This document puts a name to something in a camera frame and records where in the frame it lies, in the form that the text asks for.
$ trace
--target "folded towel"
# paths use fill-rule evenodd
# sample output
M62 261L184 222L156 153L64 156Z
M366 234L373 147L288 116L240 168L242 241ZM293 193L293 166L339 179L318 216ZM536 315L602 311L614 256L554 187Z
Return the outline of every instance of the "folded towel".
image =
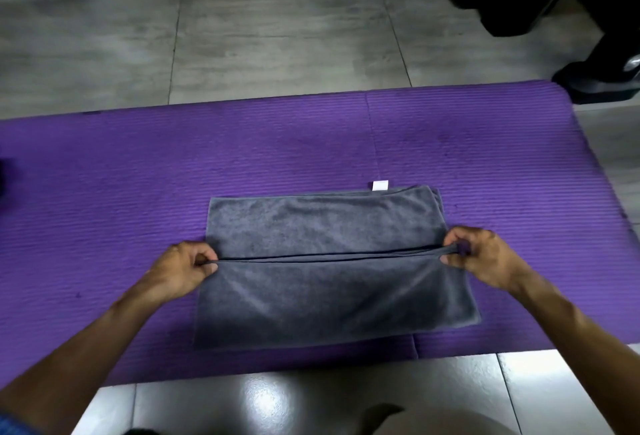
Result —
M298 347L479 322L426 186L212 198L218 271L200 287L197 349Z

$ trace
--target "forearm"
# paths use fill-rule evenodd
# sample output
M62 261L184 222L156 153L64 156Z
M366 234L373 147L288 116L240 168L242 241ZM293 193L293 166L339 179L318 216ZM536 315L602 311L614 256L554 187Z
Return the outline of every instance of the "forearm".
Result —
M0 412L43 435L75 428L95 392L159 302L133 288L90 326L0 391Z
M640 433L640 356L535 272L511 294L538 321L618 435Z

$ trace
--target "human hand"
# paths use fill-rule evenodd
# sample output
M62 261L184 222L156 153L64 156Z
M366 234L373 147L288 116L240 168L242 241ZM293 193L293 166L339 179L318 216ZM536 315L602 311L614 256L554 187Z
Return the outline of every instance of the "human hand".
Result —
M172 301L195 290L218 270L215 263L202 265L208 260L218 260L218 255L204 242L183 241L171 245L132 290L143 291L161 303Z
M463 268L487 285L513 292L518 282L535 272L493 231L468 226L452 228L444 238L444 246L466 241L470 253L447 254L440 257L445 265Z

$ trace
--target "person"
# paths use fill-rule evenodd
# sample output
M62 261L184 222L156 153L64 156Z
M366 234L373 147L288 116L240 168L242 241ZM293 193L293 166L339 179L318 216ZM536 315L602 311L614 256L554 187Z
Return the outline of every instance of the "person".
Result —
M457 226L444 245L468 253L441 258L511 294L538 321L616 435L640 433L640 356L604 332L498 235ZM182 242L90 326L0 391L0 435L68 435L147 319L217 270L213 249Z

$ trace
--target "ribbed mat surface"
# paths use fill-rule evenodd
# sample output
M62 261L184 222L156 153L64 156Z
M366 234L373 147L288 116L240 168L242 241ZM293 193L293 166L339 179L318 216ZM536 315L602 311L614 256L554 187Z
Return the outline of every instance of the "ribbed mat surface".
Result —
M383 90L0 122L0 383L98 316L213 196L439 188L589 315L640 341L640 249L569 101L546 82ZM349 345L194 351L195 295L159 311L110 377L131 383L549 346L473 282L483 323Z

